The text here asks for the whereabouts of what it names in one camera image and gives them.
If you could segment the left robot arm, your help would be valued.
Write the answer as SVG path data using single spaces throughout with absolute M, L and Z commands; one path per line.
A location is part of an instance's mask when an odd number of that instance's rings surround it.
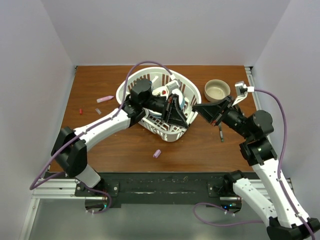
M 180 104 L 183 97 L 175 92 L 180 85 L 179 80 L 173 80 L 165 85 L 165 95 L 154 95 L 151 81 L 138 80 L 121 105 L 110 114 L 87 126 L 61 129 L 51 156 L 67 176 L 81 181 L 92 196 L 99 196 L 104 184 L 100 175 L 88 164 L 88 151 L 114 133 L 137 124 L 146 116 L 147 110 L 159 113 L 160 119 L 169 125 L 188 128 Z

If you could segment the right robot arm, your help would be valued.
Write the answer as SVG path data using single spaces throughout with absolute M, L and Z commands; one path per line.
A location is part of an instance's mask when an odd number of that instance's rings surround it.
M 310 217 L 296 199 L 278 169 L 280 161 L 267 138 L 274 131 L 272 116 L 257 110 L 246 117 L 231 96 L 216 103 L 195 104 L 192 109 L 208 123 L 214 126 L 224 123 L 244 138 L 240 152 L 261 180 L 268 197 L 252 186 L 240 170 L 224 176 L 223 192 L 230 197 L 237 195 L 249 204 L 265 224 L 271 240 L 314 238 L 320 222 Z

